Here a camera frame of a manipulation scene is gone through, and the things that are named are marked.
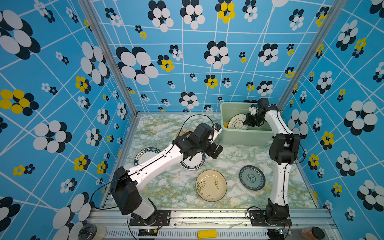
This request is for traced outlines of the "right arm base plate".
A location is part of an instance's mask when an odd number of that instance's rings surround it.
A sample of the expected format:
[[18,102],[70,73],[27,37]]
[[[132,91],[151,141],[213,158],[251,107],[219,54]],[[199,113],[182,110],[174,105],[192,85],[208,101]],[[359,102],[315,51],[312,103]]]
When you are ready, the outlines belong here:
[[287,220],[287,221],[278,221],[277,223],[268,223],[265,219],[264,216],[264,211],[261,210],[249,210],[247,212],[247,216],[249,220],[251,221],[251,224],[253,227],[278,227],[278,228],[283,228],[283,227],[288,227],[292,226],[292,221]]

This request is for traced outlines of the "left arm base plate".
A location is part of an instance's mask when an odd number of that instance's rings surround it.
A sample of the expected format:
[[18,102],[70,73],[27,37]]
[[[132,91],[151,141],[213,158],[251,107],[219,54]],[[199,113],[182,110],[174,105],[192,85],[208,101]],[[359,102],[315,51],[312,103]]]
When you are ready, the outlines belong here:
[[169,226],[171,219],[170,210],[157,210],[155,213],[149,217],[148,220],[143,219],[139,215],[134,213],[128,217],[130,226],[148,226],[148,227],[162,227]]

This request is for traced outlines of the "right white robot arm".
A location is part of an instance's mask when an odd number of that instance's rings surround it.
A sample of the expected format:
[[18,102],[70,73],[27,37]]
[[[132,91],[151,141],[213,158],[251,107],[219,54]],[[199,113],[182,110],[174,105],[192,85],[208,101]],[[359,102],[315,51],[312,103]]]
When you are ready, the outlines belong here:
[[288,201],[288,183],[291,168],[298,157],[301,138],[291,131],[281,117],[277,106],[262,98],[249,107],[245,125],[260,127],[268,123],[273,131],[270,159],[274,161],[273,188],[265,210],[265,221],[269,225],[285,223],[292,226]]

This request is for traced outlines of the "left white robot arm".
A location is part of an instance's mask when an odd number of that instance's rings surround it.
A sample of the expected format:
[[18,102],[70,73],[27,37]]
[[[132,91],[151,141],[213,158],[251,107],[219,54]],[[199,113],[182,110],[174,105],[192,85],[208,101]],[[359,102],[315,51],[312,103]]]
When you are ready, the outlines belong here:
[[110,193],[123,216],[135,214],[147,225],[159,218],[159,211],[149,199],[141,197],[140,191],[155,177],[168,168],[199,153],[216,159],[223,147],[214,143],[222,127],[215,123],[212,127],[200,123],[194,131],[176,137],[162,152],[148,161],[130,168],[120,167],[115,170]]

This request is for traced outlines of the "white black rimmed plate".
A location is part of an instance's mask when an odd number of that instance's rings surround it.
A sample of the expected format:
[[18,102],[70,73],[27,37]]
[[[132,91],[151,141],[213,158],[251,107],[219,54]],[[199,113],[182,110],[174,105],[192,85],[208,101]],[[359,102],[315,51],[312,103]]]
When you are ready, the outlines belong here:
[[245,124],[245,120],[245,114],[237,114],[230,119],[227,128],[233,130],[247,130],[249,126]]

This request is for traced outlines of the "green rimmed white plate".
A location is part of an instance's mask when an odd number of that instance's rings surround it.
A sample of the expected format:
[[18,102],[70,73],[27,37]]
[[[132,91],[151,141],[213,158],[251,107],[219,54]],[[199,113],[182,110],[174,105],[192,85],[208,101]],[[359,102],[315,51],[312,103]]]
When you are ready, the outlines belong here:
[[193,157],[189,157],[183,160],[182,162],[180,162],[180,165],[187,170],[194,171],[201,168],[205,162],[206,162],[206,154],[198,153]]

